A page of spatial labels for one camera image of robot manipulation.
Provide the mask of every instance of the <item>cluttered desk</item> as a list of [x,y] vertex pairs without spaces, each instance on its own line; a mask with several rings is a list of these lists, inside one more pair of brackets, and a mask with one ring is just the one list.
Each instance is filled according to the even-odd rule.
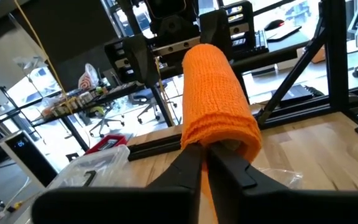
[[[228,6],[227,10],[236,7],[241,7],[241,6],[240,5]],[[238,15],[241,15],[241,11],[232,12],[228,16],[233,17]],[[204,17],[203,19],[203,21],[208,21],[208,20],[209,18],[207,17]],[[249,35],[252,33],[252,31],[254,31],[253,18],[250,16],[243,18],[243,20],[234,20],[234,21],[230,21],[229,23],[231,26],[230,27],[231,34],[236,34],[236,33],[240,34],[241,32],[246,31],[245,27],[250,27],[249,32],[245,32],[245,34],[237,36],[235,38],[231,38],[230,40],[230,43],[233,42],[234,44],[233,47],[234,51],[233,53],[230,53],[233,55],[234,58],[234,62],[232,63],[232,68],[236,74],[237,79],[240,81],[242,89],[246,95],[247,95],[246,86],[244,84],[244,81],[242,80],[242,74],[244,72],[256,68],[264,67],[267,65],[271,65],[274,63],[279,63],[286,60],[291,60],[293,58],[297,58],[296,50],[306,46],[307,43],[309,42],[309,38],[307,38],[307,36],[305,36],[301,31],[298,31],[298,32],[293,32],[290,35],[287,35],[278,41],[268,43],[269,37],[273,37],[274,34],[278,32],[278,30],[291,29],[291,26],[279,27],[278,29],[267,30],[266,32],[264,30],[258,30],[256,31],[254,36]],[[176,44],[176,46],[158,47],[158,45],[160,45],[159,42],[166,43],[166,40],[158,40],[158,41],[157,39],[154,40],[155,41],[155,43],[153,44],[155,46],[153,49],[154,56],[165,55],[164,59],[166,61],[161,61],[162,64],[160,68],[160,77],[162,80],[183,73],[182,67],[176,66],[177,65],[176,60],[178,57],[182,57],[183,54],[190,47],[192,47],[197,43],[200,43],[200,38],[205,39],[205,38],[212,38],[212,37],[193,37],[190,40],[184,40],[179,43],[186,47],[179,47],[179,44]],[[110,90],[109,93],[103,94],[102,96],[98,95],[98,98],[92,99],[86,104],[81,104],[76,107],[73,107],[72,112],[77,113],[80,111],[88,110],[94,106],[107,103],[110,101],[114,101],[122,96],[135,93],[136,91],[139,91],[144,88],[143,86],[136,86],[134,82],[138,82],[138,83],[145,83],[145,87],[150,88],[152,90],[154,97],[156,97],[156,102],[158,104],[158,107],[161,109],[165,122],[167,123],[168,127],[172,126],[172,122],[170,121],[168,116],[169,110],[164,105],[162,98],[160,97],[160,91],[158,88],[154,86],[154,84],[152,84],[157,81],[158,77],[154,75],[153,80],[148,81],[148,79],[150,79],[153,75],[142,74],[140,77],[137,77],[137,74],[140,74],[139,71],[135,73],[131,73],[133,72],[133,69],[129,65],[136,64],[137,62],[129,63],[129,59],[128,60],[126,59],[127,56],[122,54],[123,51],[122,43],[123,40],[108,43],[105,46],[105,51],[106,51],[106,55],[110,59],[111,65],[117,71],[120,81],[125,83],[124,86],[117,86],[114,89]],[[154,71],[150,70],[148,72],[157,74],[157,71],[155,70]],[[57,110],[55,114],[50,114],[49,116],[36,119],[35,121],[32,122],[32,125],[33,127],[36,127],[45,123],[49,123],[51,121],[55,121],[56,119],[62,119],[62,121],[67,126],[67,128],[72,133],[72,135],[80,143],[80,146],[84,150],[87,150],[89,147],[86,146],[85,141],[78,134],[78,131],[75,129],[74,125],[72,125],[71,121],[67,118],[68,115],[70,115],[70,113],[67,110],[65,112],[64,111],[59,112]]]
[[[27,222],[30,216],[34,224],[245,223],[272,217],[287,221],[288,211],[292,220],[299,221],[358,220],[358,191],[332,191],[358,190],[358,154],[354,155],[355,162],[344,156],[341,147],[358,143],[358,136],[343,128],[352,128],[354,123],[336,113],[260,132],[317,51],[327,43],[327,52],[340,49],[333,41],[336,36],[328,35],[335,23],[329,15],[333,13],[330,9],[343,10],[343,2],[319,3],[320,18],[313,40],[307,43],[305,53],[266,107],[255,116],[247,103],[239,70],[249,69],[245,65],[253,57],[262,60],[261,55],[268,54],[263,45],[257,44],[251,3],[241,1],[201,15],[199,29],[193,23],[198,18],[198,7],[193,1],[146,2],[152,15],[151,30],[159,35],[146,39],[136,23],[131,2],[118,1],[135,35],[107,44],[106,54],[123,83],[143,83],[152,91],[156,91],[156,83],[161,79],[183,72],[183,125],[140,136],[127,146],[75,159],[16,223]],[[242,19],[230,19],[238,15]],[[239,39],[232,37],[241,32]],[[242,39],[242,46],[233,44],[233,38]],[[304,44],[301,40],[296,46]],[[291,49],[288,41],[281,47],[277,45],[272,53],[277,56]],[[338,66],[330,60],[329,72]],[[323,109],[324,113],[333,111],[329,106]],[[325,141],[326,136],[335,141]],[[283,149],[285,144],[289,144],[285,149],[291,149],[290,152]],[[308,154],[315,161],[310,161]],[[286,170],[293,170],[291,164],[295,167],[302,163],[308,166],[302,168],[307,181],[323,179],[319,182],[322,186],[316,182],[308,189],[326,191],[293,190],[293,181],[280,183],[254,167],[263,164],[288,174]],[[290,177],[296,182],[301,179],[296,172]],[[84,212],[84,205],[92,206]]]

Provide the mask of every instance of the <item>metal rod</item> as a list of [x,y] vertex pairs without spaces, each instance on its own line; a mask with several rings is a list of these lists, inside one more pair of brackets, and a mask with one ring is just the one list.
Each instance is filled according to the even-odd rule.
[[77,140],[78,144],[81,146],[82,150],[85,152],[89,149],[89,146],[85,143],[84,139],[78,133],[77,129],[74,127],[74,124],[70,121],[68,116],[64,116],[61,118],[63,123],[66,125],[67,129],[71,131],[71,134]]
[[172,124],[172,122],[169,118],[169,115],[168,115],[168,113],[170,113],[170,112],[169,112],[168,108],[165,107],[165,103],[162,100],[160,90],[155,86],[153,86],[150,89],[152,90],[153,96],[154,96],[158,106],[160,107],[160,110],[161,110],[162,116],[165,119],[165,122],[167,123],[168,127],[172,127],[173,124]]
[[117,0],[118,5],[120,5],[122,11],[127,17],[128,23],[134,32],[134,34],[141,34],[142,30],[140,29],[139,23],[137,22],[134,10],[130,0]]
[[236,72],[235,75],[236,75],[237,80],[240,83],[240,86],[242,88],[242,91],[244,92],[244,95],[246,96],[247,103],[250,104],[249,103],[248,92],[247,92],[247,87],[246,87],[246,84],[244,83],[244,79],[242,78],[242,73],[241,72]]
[[272,99],[268,101],[265,108],[260,111],[258,115],[258,123],[264,124],[269,118],[270,114],[273,110],[278,106],[281,102],[281,99],[285,96],[288,90],[293,86],[295,81],[299,78],[308,64],[311,62],[311,59],[317,54],[320,48],[324,45],[324,41],[326,39],[326,29],[321,29],[320,35],[315,37],[307,46],[306,52],[302,55],[299,61],[296,63],[295,67],[291,70],[291,72],[284,79],[283,83],[277,89]]
[[286,114],[294,113],[297,111],[307,110],[309,108],[315,108],[318,106],[326,105],[329,103],[329,96],[320,96],[313,98],[295,105],[286,106],[284,108],[275,109],[269,118],[275,118],[278,116],[284,116]]
[[329,102],[335,110],[341,111],[349,104],[345,1],[324,0],[321,6],[327,31],[325,51]]
[[224,6],[223,0],[218,0],[218,4],[219,4],[219,7],[223,7]]
[[279,116],[276,118],[269,118],[264,124],[260,124],[259,128],[265,130],[268,128],[274,128],[288,123],[302,121],[308,118],[314,118],[317,116],[326,115],[334,112],[330,105],[322,105],[316,108],[310,108],[308,110],[300,111],[297,113],[286,114],[285,116]]

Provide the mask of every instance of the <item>black clamp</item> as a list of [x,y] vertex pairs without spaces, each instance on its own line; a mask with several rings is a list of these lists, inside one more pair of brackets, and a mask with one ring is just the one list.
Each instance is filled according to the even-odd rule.
[[216,46],[231,60],[232,40],[226,10],[220,9],[201,15],[200,25],[200,42]]
[[122,49],[137,81],[144,83],[148,88],[153,87],[160,77],[153,53],[143,34],[125,38],[122,41]]

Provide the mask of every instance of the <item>red box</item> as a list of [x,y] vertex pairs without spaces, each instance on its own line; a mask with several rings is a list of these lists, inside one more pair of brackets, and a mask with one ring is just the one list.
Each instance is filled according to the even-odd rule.
[[104,146],[110,139],[117,140],[117,142],[114,144],[114,146],[119,146],[119,145],[122,145],[122,144],[126,145],[127,144],[127,140],[125,139],[125,136],[120,136],[120,135],[115,135],[115,134],[108,134],[104,138],[102,138],[102,140],[99,143],[97,143],[91,149],[86,151],[85,155],[88,155],[88,154],[91,154],[91,153],[94,153],[94,152],[99,152],[99,148]]

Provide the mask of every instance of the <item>clear plastic wrap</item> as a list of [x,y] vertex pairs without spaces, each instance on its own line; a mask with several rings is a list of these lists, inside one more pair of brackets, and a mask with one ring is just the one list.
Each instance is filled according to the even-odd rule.
[[128,156],[129,149],[125,145],[81,156],[66,166],[48,189],[84,186],[90,178],[87,174],[89,171],[96,172],[89,186],[115,186],[120,181],[121,170],[128,162]]
[[270,168],[258,168],[258,170],[290,189],[302,188],[303,175],[299,172]]

